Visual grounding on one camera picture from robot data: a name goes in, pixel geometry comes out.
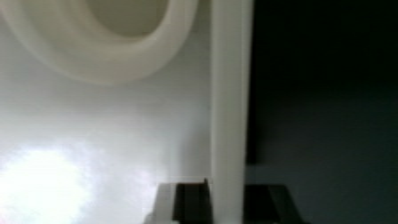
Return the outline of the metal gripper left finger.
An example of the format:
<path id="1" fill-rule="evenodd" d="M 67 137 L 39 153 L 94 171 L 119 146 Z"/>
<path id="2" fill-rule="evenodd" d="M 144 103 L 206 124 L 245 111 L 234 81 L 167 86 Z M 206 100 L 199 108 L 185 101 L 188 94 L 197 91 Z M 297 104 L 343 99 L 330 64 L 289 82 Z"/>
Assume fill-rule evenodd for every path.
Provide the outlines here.
<path id="1" fill-rule="evenodd" d="M 211 192 L 206 179 L 158 185 L 153 209 L 142 224 L 211 224 Z"/>

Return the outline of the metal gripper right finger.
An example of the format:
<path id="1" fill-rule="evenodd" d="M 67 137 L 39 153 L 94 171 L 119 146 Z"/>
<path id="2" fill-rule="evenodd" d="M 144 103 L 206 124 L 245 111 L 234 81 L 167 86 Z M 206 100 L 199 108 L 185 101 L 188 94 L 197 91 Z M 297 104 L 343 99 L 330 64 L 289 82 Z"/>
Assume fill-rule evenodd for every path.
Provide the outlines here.
<path id="1" fill-rule="evenodd" d="M 309 224 L 302 219 L 284 185 L 245 186 L 243 224 Z"/>

